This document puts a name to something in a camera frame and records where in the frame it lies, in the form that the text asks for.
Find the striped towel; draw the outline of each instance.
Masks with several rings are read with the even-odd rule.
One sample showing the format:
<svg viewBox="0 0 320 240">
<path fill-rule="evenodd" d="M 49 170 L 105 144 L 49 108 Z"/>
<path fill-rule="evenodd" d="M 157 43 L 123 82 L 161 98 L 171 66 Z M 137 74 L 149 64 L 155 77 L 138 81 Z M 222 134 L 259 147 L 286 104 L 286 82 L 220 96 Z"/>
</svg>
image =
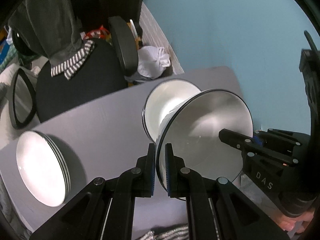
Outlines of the striped towel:
<svg viewBox="0 0 320 240">
<path fill-rule="evenodd" d="M 149 231 L 137 240 L 189 240 L 189 228 L 183 225 L 156 236 L 153 231 Z"/>
<path fill-rule="evenodd" d="M 93 49 L 94 42 L 92 40 L 84 41 L 84 46 L 82 46 L 72 58 L 67 59 L 57 66 L 51 66 L 51 76 L 53 77 L 64 72 L 64 76 L 70 80 L 86 61 Z"/>
</svg>

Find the white fabric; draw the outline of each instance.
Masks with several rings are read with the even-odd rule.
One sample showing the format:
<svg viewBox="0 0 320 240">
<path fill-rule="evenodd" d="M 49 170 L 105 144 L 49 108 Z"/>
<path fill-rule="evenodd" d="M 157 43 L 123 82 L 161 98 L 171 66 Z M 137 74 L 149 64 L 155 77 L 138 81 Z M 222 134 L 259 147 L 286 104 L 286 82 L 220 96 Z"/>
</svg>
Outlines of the white fabric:
<svg viewBox="0 0 320 240">
<path fill-rule="evenodd" d="M 81 33 L 80 33 L 80 36 L 81 36 L 81 39 L 84 39 L 84 37 L 85 37 L 85 32 L 81 32 Z"/>
<path fill-rule="evenodd" d="M 148 78 L 158 78 L 170 66 L 170 56 L 163 47 L 144 46 L 138 50 L 138 73 Z"/>
<path fill-rule="evenodd" d="M 35 67 L 39 67 L 40 70 L 42 69 L 42 67 L 44 66 L 44 64 L 47 63 L 49 59 L 47 59 L 46 57 L 44 56 L 41 56 L 37 59 L 35 59 L 33 62 L 32 62 L 32 66 L 31 66 L 31 69 L 35 68 Z"/>
</svg>

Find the chair armrest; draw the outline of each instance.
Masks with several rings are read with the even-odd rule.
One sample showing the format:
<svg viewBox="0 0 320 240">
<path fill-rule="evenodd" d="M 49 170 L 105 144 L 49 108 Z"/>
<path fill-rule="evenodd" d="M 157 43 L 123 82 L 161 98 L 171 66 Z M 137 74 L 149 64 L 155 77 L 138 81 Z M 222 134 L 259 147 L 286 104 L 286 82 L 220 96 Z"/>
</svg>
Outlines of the chair armrest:
<svg viewBox="0 0 320 240">
<path fill-rule="evenodd" d="M 109 28 L 113 47 L 125 76 L 131 76 L 138 68 L 138 51 L 134 36 L 127 23 L 120 17 L 109 17 Z"/>
</svg>

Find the black office chair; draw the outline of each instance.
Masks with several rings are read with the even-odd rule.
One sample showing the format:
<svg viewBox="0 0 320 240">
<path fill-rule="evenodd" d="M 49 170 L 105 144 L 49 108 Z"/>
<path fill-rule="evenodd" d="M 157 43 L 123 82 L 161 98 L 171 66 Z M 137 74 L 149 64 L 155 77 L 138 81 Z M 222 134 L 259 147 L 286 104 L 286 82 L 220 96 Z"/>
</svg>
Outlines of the black office chair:
<svg viewBox="0 0 320 240">
<path fill-rule="evenodd" d="M 25 127 L 36 112 L 40 122 L 45 122 L 74 107 L 128 87 L 124 76 L 132 75 L 138 68 L 136 43 L 121 17 L 110 17 L 109 28 L 113 47 L 105 40 L 93 39 L 95 49 L 70 80 L 63 74 L 52 77 L 48 61 L 39 73 L 34 91 L 23 71 L 17 71 L 9 90 L 9 113 L 14 128 Z M 18 76 L 25 81 L 33 104 L 29 116 L 23 121 L 18 120 L 14 104 Z"/>
</svg>

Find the gray table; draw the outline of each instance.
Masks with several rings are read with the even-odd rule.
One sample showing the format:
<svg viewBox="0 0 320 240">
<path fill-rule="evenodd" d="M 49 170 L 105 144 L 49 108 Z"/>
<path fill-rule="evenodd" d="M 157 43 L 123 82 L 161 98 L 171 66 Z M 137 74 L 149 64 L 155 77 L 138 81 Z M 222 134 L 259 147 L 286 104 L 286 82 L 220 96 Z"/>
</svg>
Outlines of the gray table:
<svg viewBox="0 0 320 240">
<path fill-rule="evenodd" d="M 196 70 L 179 77 L 201 90 L 222 88 L 242 97 L 233 71 L 228 67 Z M 34 130 L 48 134 L 61 149 L 71 176 L 71 192 L 66 202 L 95 177 L 111 179 L 135 166 L 147 154 L 141 112 L 153 88 L 165 79 L 148 82 L 104 96 L 61 114 Z M 25 187 L 16 164 L 17 140 L 0 151 L 0 173 L 17 213 L 32 231 L 39 228 L 60 207 L 37 201 Z M 187 223 L 185 202 L 171 199 L 158 179 L 152 198 L 137 198 L 132 238 L 153 227 Z"/>
</svg>

